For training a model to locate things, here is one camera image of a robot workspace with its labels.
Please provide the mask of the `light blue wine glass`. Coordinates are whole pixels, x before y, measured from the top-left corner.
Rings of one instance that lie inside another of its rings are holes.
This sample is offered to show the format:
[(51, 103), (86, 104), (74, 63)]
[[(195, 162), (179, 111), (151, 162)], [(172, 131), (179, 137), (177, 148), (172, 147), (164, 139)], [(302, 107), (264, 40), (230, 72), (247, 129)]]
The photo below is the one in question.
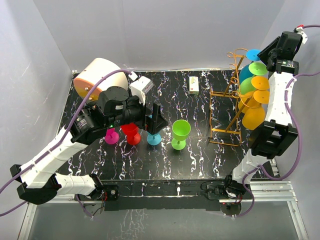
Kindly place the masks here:
[(158, 145), (162, 141), (162, 137), (159, 133), (147, 135), (147, 143), (152, 146)]

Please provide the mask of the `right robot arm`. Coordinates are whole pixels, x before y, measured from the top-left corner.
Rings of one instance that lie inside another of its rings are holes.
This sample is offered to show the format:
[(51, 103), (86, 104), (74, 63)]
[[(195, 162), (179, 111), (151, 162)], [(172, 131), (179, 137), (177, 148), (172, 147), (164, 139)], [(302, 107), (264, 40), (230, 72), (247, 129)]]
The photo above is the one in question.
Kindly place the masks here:
[(264, 163), (281, 156), (295, 140), (298, 140), (297, 157), (282, 179), (289, 177), (298, 166), (302, 154), (302, 137), (291, 111), (291, 101), (293, 86), (300, 74), (299, 63), (294, 57), (307, 40), (303, 26), (299, 26), (293, 31), (282, 32), (257, 54), (269, 72), (270, 97), (266, 116), (251, 132), (249, 149), (243, 160), (225, 178), (216, 193), (229, 199), (243, 196), (249, 191), (251, 178), (263, 169)]

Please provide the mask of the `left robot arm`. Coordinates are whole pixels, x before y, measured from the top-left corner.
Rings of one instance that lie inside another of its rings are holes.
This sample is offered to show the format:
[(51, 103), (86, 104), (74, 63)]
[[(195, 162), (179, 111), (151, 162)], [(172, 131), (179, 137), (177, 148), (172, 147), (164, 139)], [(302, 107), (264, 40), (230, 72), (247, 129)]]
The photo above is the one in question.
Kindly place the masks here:
[(30, 162), (14, 164), (10, 173), (20, 182), (18, 196), (26, 202), (41, 205), (59, 195), (83, 195), (92, 200), (102, 197), (103, 183), (96, 174), (83, 176), (63, 175), (57, 170), (76, 153), (95, 140), (102, 138), (108, 129), (136, 125), (154, 135), (168, 125), (161, 115), (160, 104), (149, 109), (136, 95), (120, 86), (102, 91), (98, 100), (84, 106)]

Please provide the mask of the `magenta wine glass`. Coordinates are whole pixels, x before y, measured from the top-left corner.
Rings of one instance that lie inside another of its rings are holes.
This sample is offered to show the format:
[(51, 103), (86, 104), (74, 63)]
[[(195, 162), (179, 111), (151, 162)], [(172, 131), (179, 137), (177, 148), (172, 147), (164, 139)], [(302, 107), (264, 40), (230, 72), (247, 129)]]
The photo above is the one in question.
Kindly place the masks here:
[(114, 145), (119, 140), (119, 134), (115, 131), (115, 128), (110, 128), (106, 131), (104, 140), (108, 145)]

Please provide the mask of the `red wine glass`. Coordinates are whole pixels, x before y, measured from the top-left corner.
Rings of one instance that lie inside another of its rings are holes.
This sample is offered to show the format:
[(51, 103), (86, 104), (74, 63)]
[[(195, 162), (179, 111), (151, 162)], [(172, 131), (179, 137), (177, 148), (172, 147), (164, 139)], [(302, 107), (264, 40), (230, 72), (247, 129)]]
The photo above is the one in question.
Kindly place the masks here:
[(121, 130), (126, 136), (126, 141), (128, 144), (134, 146), (140, 143), (141, 135), (139, 134), (139, 128), (134, 123), (129, 123), (122, 125)]

